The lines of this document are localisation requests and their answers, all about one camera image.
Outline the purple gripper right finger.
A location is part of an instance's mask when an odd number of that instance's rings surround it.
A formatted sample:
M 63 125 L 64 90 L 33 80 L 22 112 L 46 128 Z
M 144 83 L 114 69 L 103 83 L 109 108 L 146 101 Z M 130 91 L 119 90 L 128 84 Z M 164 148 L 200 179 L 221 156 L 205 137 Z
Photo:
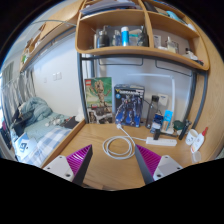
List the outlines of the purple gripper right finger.
M 135 145 L 135 156 L 145 184 L 152 183 L 154 181 L 154 172 L 161 160 L 161 157 L 140 145 Z

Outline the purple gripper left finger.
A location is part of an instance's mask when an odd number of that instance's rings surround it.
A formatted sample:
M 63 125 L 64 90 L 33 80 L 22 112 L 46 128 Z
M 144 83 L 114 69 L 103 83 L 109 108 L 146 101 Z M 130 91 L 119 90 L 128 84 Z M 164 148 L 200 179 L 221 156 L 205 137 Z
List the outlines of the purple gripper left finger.
M 73 171 L 73 183 L 81 186 L 93 155 L 92 145 L 88 145 L 66 157 L 67 162 Z

